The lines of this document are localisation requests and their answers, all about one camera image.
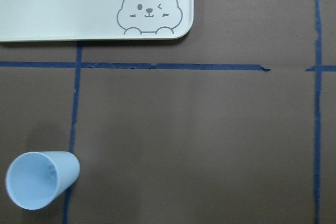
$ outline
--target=cartoon bear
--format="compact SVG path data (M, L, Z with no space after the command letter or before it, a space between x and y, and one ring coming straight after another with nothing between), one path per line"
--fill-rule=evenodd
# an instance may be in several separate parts
M177 0L124 0L117 21L124 34L174 34L182 17Z

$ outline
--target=plastic cup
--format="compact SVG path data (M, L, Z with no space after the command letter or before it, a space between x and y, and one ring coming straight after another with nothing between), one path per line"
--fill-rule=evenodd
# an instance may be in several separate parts
M9 166L6 188L15 204L36 210L65 191L79 172L79 161L70 152L27 152Z

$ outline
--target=white tray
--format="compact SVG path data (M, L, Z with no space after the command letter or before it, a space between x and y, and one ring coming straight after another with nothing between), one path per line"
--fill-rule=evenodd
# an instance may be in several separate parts
M176 39L194 0L0 0L0 41Z

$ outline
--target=gray surface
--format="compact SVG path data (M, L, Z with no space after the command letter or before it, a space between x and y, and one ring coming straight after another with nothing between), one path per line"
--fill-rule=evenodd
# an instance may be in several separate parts
M195 0L176 41L86 42L83 61L253 63L271 72L82 71L69 224L313 224L314 0ZM335 0L320 0L336 65ZM74 61L74 42L2 44L0 61ZM73 69L0 68L0 223L57 223L5 191L11 161L68 149ZM336 222L334 74L322 96L322 223Z

